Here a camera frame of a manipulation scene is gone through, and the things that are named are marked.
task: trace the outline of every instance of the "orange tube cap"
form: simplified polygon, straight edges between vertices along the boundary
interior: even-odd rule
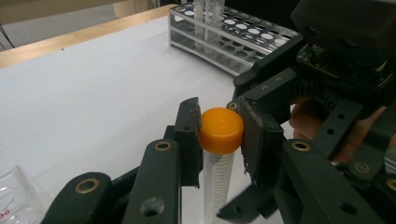
[[[212,108],[201,116],[201,147],[218,155],[235,152],[242,143],[244,121],[227,108]]]

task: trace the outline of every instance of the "test tube rack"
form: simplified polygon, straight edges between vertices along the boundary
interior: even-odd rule
[[[219,35],[215,46],[197,38],[195,27]],[[299,35],[291,29],[225,7],[222,25],[209,26],[194,19],[194,4],[169,9],[169,41],[172,46],[191,52],[234,76],[247,71],[255,62]],[[196,47],[198,42],[203,48]]]

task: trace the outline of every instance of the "test tube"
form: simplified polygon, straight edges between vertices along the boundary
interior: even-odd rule
[[[204,23],[204,8],[205,0],[194,0],[194,19],[198,22]],[[204,40],[204,27],[201,24],[194,24],[195,37],[200,40]],[[195,42],[195,47],[201,48],[202,44]]]
[[[200,142],[204,149],[205,224],[219,224],[220,208],[227,202],[233,153],[244,131],[241,117],[227,108],[212,108],[201,116]]]
[[[219,29],[222,23],[225,0],[205,0],[205,24]],[[211,46],[219,44],[219,34],[205,29],[205,42]],[[205,52],[211,52],[211,48],[205,48]]]

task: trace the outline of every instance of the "white tabletop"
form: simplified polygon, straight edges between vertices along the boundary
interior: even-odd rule
[[[138,166],[180,102],[226,106],[233,76],[170,47],[167,29],[161,18],[0,69],[0,174],[20,165],[55,197],[77,175]],[[235,154],[231,198],[249,184]],[[202,198],[183,188],[183,223],[203,223]],[[279,213],[267,223],[282,223]]]

